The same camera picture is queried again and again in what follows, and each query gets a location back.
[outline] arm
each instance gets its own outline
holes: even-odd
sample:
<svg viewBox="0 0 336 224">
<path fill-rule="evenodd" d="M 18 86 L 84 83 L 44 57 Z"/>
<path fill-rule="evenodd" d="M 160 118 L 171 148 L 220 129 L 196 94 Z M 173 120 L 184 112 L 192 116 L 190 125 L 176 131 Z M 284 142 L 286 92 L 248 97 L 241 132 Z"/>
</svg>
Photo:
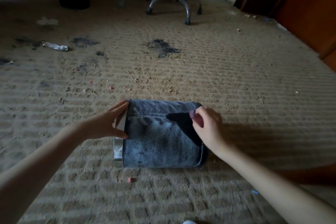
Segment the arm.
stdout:
<svg viewBox="0 0 336 224">
<path fill-rule="evenodd" d="M 336 163 L 299 170 L 279 170 L 279 175 L 297 184 L 336 185 Z"/>
<path fill-rule="evenodd" d="M 63 128 L 31 155 L 0 175 L 0 219 L 2 223 L 19 221 L 29 205 L 53 177 L 73 150 L 86 139 L 107 136 L 127 138 L 113 128 L 120 121 L 128 102 L 122 101 L 99 115 Z"/>
<path fill-rule="evenodd" d="M 244 177 L 289 224 L 336 223 L 336 210 L 288 182 L 275 172 L 227 144 L 222 136 L 221 116 L 212 109 L 196 110 L 204 120 L 193 122 L 204 144 Z"/>
</svg>

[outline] beige carpet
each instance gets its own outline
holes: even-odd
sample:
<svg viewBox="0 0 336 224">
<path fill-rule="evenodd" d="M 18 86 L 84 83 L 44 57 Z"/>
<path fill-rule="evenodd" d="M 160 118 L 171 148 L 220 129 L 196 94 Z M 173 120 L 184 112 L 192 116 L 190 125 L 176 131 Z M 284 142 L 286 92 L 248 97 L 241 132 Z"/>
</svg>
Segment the beige carpet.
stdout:
<svg viewBox="0 0 336 224">
<path fill-rule="evenodd" d="M 144 0 L 125 0 L 124 8 L 117 0 L 91 3 L 74 11 L 57 0 L 1 1 L 1 56 L 14 61 L 0 66 L 2 171 L 66 124 L 129 98 L 213 107 L 230 124 L 231 140 L 272 169 L 336 160 L 336 74 L 275 23 L 222 0 L 204 0 L 201 16 L 191 3 L 191 26 L 174 1 L 155 5 L 153 16 Z M 38 25 L 42 16 L 59 25 Z M 78 37 L 100 43 L 79 48 L 71 42 Z M 146 46 L 153 39 L 180 53 L 158 58 Z M 42 40 L 71 51 L 32 46 Z M 336 203 L 333 190 L 311 189 Z M 20 223 L 284 223 L 252 190 L 213 158 L 201 170 L 114 168 L 105 138 L 79 146 Z"/>
</svg>

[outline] black cloth piece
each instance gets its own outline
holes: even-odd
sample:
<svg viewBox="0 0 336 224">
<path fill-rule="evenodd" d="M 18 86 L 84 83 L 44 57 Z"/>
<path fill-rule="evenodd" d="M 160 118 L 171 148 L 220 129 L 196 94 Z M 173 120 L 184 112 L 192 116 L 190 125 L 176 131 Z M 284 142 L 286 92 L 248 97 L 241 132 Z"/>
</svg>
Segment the black cloth piece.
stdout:
<svg viewBox="0 0 336 224">
<path fill-rule="evenodd" d="M 177 123 L 182 132 L 193 141 L 197 146 L 202 145 L 202 140 L 196 133 L 193 127 L 193 120 L 190 118 L 188 112 L 169 113 L 166 118 Z"/>
</svg>

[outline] hand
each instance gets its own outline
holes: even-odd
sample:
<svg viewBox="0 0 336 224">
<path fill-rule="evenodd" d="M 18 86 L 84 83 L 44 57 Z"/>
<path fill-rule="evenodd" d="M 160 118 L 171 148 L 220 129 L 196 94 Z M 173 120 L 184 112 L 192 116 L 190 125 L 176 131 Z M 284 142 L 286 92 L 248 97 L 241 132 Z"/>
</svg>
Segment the hand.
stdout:
<svg viewBox="0 0 336 224">
<path fill-rule="evenodd" d="M 74 124 L 74 126 L 77 127 L 79 133 L 82 134 L 85 139 L 98 139 L 107 136 L 127 139 L 127 135 L 124 131 L 113 127 L 115 120 L 116 126 L 119 124 L 127 107 L 128 102 L 123 100 L 106 112 L 89 117 L 86 120 Z"/>
<path fill-rule="evenodd" d="M 192 125 L 203 143 L 215 154 L 218 150 L 228 148 L 228 143 L 224 140 L 222 133 L 223 122 L 221 115 L 213 109 L 203 106 L 197 108 L 196 113 L 203 118 L 204 126 L 200 127 L 194 119 L 192 120 Z"/>
</svg>

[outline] right hand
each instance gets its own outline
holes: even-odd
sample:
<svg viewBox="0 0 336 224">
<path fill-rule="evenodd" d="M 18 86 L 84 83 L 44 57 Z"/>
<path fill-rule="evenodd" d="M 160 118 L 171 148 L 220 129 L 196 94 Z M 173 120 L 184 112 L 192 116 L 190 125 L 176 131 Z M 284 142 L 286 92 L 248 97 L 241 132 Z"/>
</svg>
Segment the right hand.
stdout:
<svg viewBox="0 0 336 224">
<path fill-rule="evenodd" d="M 229 145 L 223 137 L 221 115 L 213 109 L 203 106 L 197 108 L 196 113 L 203 118 L 204 126 L 200 127 L 194 120 L 192 120 L 192 125 L 203 143 L 215 154 L 220 150 L 227 149 Z"/>
</svg>

